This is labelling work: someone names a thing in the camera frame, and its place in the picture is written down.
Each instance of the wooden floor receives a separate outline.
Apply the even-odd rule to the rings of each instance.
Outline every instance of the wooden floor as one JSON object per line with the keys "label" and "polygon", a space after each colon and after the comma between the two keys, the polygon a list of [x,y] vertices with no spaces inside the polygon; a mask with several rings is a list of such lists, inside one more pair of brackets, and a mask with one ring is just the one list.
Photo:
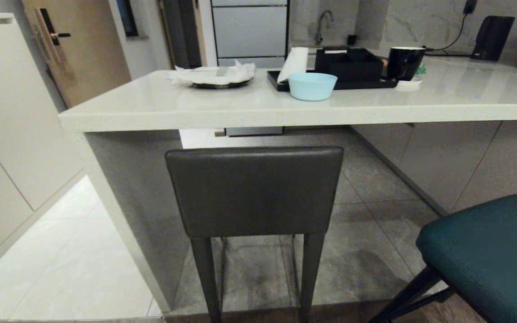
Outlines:
{"label": "wooden floor", "polygon": [[[366,323],[387,301],[343,303],[312,307],[310,323]],[[85,323],[210,323],[206,314],[166,317],[165,319],[109,319]],[[298,310],[270,309],[223,313],[223,323],[298,323]],[[485,321],[459,296],[447,302],[431,303],[396,319],[396,323],[484,323]]]}

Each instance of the gray tile floor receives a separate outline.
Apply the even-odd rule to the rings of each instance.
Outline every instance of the gray tile floor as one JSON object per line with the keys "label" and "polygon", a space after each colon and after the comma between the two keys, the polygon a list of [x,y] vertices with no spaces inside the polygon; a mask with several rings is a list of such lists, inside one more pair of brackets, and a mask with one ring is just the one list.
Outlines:
{"label": "gray tile floor", "polygon": [[[181,131],[181,139],[185,148],[345,148],[314,304],[390,298],[423,268],[414,241],[420,228],[437,219],[437,214],[349,129],[240,138],[214,137],[213,129],[195,129]],[[221,241],[214,247],[219,254]],[[296,306],[301,236],[229,238],[224,247],[224,311]],[[205,312],[189,252],[170,314]],[[0,260],[0,319],[160,315],[88,179],[66,194]]]}

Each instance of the kitchen island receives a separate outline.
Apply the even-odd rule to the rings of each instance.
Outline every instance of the kitchen island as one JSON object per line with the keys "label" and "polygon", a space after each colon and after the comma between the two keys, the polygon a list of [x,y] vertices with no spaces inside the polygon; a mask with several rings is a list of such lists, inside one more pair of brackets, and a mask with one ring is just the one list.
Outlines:
{"label": "kitchen island", "polygon": [[164,161],[166,151],[182,148],[177,129],[517,120],[517,68],[466,58],[425,64],[414,92],[341,90],[320,102],[276,92],[264,70],[248,86],[221,91],[171,84],[171,72],[158,71],[61,113],[60,121],[165,312],[189,247]]}

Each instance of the wall outlet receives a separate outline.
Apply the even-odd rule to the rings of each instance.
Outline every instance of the wall outlet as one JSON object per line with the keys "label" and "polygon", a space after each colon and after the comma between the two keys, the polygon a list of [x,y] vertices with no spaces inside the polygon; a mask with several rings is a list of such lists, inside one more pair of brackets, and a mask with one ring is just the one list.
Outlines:
{"label": "wall outlet", "polygon": [[464,5],[464,14],[470,14],[474,12],[474,9],[476,8],[476,3],[478,0],[466,0],[466,4]]}

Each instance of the faucet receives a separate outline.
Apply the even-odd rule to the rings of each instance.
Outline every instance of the faucet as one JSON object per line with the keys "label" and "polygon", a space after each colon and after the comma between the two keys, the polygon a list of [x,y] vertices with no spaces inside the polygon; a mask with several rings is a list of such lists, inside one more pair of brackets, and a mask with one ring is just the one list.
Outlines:
{"label": "faucet", "polygon": [[[316,41],[317,46],[320,45],[320,43],[322,43],[322,33],[320,32],[320,27],[322,26],[322,20],[324,19],[326,14],[329,14],[330,22],[334,21],[334,15],[333,15],[332,11],[330,11],[330,10],[325,10],[322,13],[322,15],[320,15],[320,18],[318,18],[318,27],[316,29],[316,35],[314,36],[314,40]],[[330,22],[326,23],[327,28],[330,27]]]}

